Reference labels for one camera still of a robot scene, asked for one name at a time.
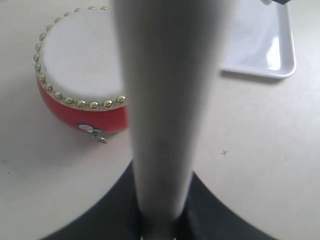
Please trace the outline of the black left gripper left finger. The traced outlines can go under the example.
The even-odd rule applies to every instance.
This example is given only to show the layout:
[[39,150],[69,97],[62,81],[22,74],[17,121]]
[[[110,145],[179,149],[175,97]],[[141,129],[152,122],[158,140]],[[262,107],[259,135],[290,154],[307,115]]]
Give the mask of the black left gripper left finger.
[[88,211],[45,240],[139,240],[140,212],[133,167]]

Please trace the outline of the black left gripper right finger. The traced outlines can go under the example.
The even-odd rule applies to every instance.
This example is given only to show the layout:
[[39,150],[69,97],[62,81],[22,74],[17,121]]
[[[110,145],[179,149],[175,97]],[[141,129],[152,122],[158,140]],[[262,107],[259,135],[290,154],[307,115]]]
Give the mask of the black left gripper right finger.
[[194,173],[183,213],[180,240],[272,240],[226,207]]

